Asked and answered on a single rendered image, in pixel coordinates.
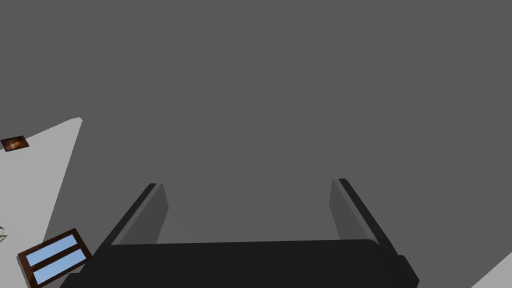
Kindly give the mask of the brown framed window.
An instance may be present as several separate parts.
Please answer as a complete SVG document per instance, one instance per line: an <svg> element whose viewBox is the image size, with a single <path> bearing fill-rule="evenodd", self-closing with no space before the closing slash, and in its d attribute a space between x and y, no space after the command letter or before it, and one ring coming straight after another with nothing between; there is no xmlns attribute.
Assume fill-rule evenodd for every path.
<svg viewBox="0 0 512 288"><path fill-rule="evenodd" d="M44 288L92 259L76 228L17 254L28 288Z"/></svg>

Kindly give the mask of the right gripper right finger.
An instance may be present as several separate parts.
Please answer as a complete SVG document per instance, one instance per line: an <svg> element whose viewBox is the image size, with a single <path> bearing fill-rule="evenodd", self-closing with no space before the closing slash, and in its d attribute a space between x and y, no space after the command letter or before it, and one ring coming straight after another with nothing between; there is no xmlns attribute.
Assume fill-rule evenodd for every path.
<svg viewBox="0 0 512 288"><path fill-rule="evenodd" d="M384 230L347 179L336 178L331 181L329 209L340 239L371 240L390 255L398 255Z"/></svg>

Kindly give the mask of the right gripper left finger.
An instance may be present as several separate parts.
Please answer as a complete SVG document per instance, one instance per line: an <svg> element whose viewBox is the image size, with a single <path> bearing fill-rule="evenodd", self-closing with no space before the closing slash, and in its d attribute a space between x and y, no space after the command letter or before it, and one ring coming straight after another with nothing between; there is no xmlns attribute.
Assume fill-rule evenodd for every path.
<svg viewBox="0 0 512 288"><path fill-rule="evenodd" d="M169 211L164 185L150 183L115 225L99 250L116 245L156 244Z"/></svg>

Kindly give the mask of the brown framed wall picture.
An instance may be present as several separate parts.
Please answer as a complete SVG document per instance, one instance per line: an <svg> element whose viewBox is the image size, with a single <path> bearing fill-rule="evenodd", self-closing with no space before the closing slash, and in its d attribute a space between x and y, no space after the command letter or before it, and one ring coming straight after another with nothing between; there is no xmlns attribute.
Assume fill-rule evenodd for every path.
<svg viewBox="0 0 512 288"><path fill-rule="evenodd" d="M5 152L12 152L19 149L28 148L30 146L23 135L1 139L0 143Z"/></svg>

